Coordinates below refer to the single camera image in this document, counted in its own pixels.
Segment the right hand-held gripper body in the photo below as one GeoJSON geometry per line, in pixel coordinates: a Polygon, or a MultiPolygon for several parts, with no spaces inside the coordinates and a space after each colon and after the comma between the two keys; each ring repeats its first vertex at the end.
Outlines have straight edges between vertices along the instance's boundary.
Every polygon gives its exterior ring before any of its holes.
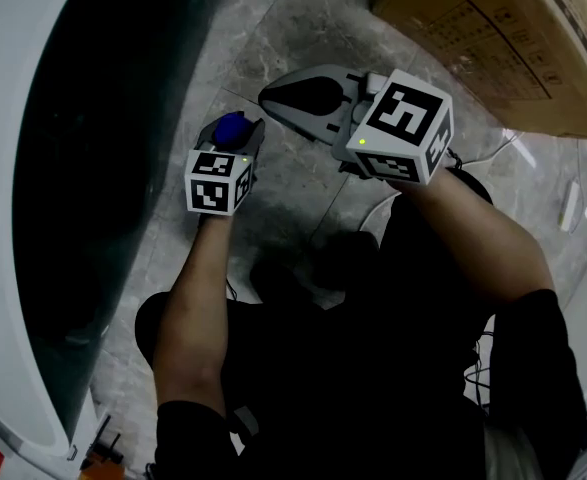
{"type": "Polygon", "coordinates": [[[364,177],[428,184],[454,132],[452,96],[400,69],[382,76],[335,68],[332,77],[349,98],[332,156],[364,177]]]}

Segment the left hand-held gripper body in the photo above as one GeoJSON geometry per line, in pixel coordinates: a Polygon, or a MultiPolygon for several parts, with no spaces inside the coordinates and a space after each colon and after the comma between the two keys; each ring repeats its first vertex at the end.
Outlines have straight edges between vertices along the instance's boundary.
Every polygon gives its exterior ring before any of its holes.
{"type": "Polygon", "coordinates": [[[190,212],[232,216],[250,193],[255,155],[192,149],[184,173],[190,212]]]}

